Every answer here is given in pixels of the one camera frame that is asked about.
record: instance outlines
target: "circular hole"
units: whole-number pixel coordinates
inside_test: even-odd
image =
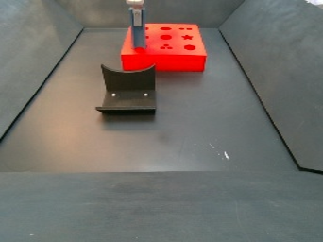
[[[170,38],[172,38],[172,35],[168,35],[168,34],[160,36],[160,39],[162,40],[169,40]]]
[[[184,46],[184,49],[187,49],[187,50],[195,50],[196,49],[196,47],[193,46],[193,45],[185,45]]]

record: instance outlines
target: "hole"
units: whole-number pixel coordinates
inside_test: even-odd
[[[196,47],[193,46],[193,45],[185,45],[184,46],[184,49],[187,49],[187,50],[195,50],[196,49]]]
[[[160,36],[160,39],[162,40],[169,40],[170,38],[172,38],[172,35],[168,35],[168,34]]]
[[[191,36],[191,35],[184,35],[181,37],[183,37],[184,40],[191,40],[193,38],[193,36]]]

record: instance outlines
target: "black holder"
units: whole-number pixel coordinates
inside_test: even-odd
[[[105,97],[100,112],[154,112],[154,66],[122,72],[101,65]]]

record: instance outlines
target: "white marking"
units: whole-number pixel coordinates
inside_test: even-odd
[[[225,156],[227,160],[229,160],[229,158],[228,158],[228,155],[227,155],[227,152],[225,152],[225,151],[224,151],[224,156]]]

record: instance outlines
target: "dark gray floor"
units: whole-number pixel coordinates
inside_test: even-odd
[[[0,174],[0,241],[321,242],[301,172]]]
[[[204,73],[157,73],[157,111],[102,116],[124,29],[86,29],[0,144],[0,171],[295,171],[216,29]]]

